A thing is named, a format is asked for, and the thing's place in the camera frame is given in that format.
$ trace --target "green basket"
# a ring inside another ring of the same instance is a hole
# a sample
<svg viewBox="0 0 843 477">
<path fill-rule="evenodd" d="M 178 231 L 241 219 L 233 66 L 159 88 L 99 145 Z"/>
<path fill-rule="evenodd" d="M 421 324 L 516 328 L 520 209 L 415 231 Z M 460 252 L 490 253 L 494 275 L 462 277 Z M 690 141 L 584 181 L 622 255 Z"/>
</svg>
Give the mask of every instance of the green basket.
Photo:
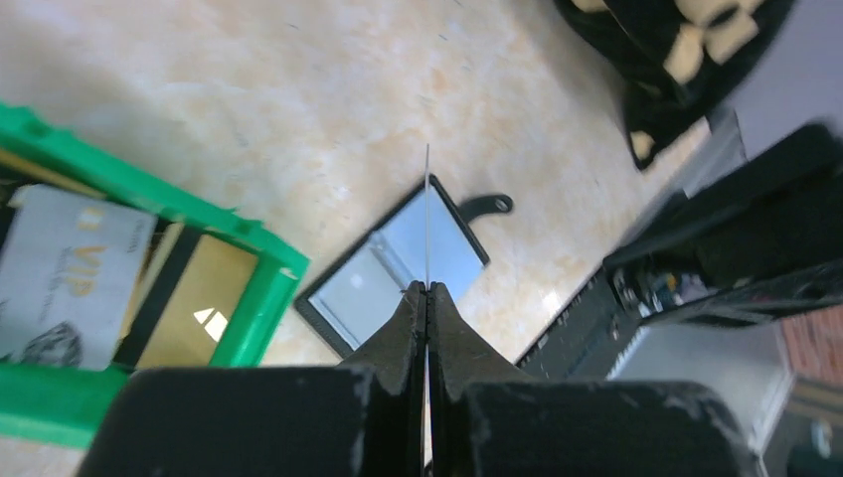
<svg viewBox="0 0 843 477">
<path fill-rule="evenodd" d="M 104 191 L 115 201 L 202 228 L 258 262 L 209 366 L 256 366 L 307 268 L 307 257 L 259 221 L 239 218 L 53 129 L 27 108 L 0 104 L 0 148 Z M 86 447 L 125 371 L 0 364 L 0 433 Z"/>
</svg>

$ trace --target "thin metal rod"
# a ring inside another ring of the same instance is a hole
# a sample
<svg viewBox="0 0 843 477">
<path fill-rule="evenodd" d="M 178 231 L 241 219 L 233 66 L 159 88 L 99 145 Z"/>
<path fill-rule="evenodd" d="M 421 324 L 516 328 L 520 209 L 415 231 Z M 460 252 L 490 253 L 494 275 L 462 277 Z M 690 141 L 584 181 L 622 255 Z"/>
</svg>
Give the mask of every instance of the thin metal rod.
<svg viewBox="0 0 843 477">
<path fill-rule="evenodd" d="M 430 144 L 424 154 L 424 289 L 430 290 Z"/>
</svg>

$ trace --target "gray surface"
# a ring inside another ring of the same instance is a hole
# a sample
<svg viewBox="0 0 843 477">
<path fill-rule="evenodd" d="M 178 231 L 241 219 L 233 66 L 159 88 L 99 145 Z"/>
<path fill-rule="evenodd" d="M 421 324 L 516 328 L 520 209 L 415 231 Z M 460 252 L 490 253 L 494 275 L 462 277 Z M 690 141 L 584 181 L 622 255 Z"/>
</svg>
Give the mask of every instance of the gray surface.
<svg viewBox="0 0 843 477">
<path fill-rule="evenodd" d="M 747 155 L 756 157 L 811 119 L 843 120 L 843 1 L 796 0 L 759 64 L 726 99 Z"/>
<path fill-rule="evenodd" d="M 778 323 L 741 330 L 649 327 L 610 377 L 692 381 L 711 388 L 732 410 L 757 453 L 769 440 L 792 381 Z"/>
<path fill-rule="evenodd" d="M 447 283 L 458 300 L 483 263 L 435 188 L 430 188 L 430 280 Z M 393 315 L 402 290 L 424 281 L 424 194 L 375 231 L 310 303 L 356 350 Z"/>
</svg>

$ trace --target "black stripe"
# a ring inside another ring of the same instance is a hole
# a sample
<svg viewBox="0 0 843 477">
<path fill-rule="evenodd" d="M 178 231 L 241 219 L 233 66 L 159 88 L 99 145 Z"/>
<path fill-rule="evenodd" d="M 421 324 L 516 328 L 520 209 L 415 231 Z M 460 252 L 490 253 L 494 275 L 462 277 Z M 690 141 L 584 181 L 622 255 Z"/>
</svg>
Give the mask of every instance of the black stripe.
<svg viewBox="0 0 843 477">
<path fill-rule="evenodd" d="M 137 365 L 201 236 L 202 231 L 199 229 L 185 227 L 176 239 L 167 261 L 149 290 L 149 295 L 140 305 L 131 331 L 114 354 L 115 363 L 130 368 Z"/>
</svg>

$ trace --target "green object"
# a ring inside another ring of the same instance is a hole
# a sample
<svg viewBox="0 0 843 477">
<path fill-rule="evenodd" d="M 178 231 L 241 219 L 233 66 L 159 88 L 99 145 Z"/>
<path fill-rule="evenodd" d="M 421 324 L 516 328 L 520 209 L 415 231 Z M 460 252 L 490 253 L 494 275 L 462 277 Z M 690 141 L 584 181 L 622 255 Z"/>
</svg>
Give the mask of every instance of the green object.
<svg viewBox="0 0 843 477">
<path fill-rule="evenodd" d="M 202 228 L 255 253 L 257 267 L 210 366 L 256 366 L 307 268 L 307 257 L 265 230 L 53 129 L 27 108 L 0 104 L 0 148 L 100 189 L 117 202 Z M 87 447 L 128 375 L 0 361 L 0 433 Z"/>
</svg>

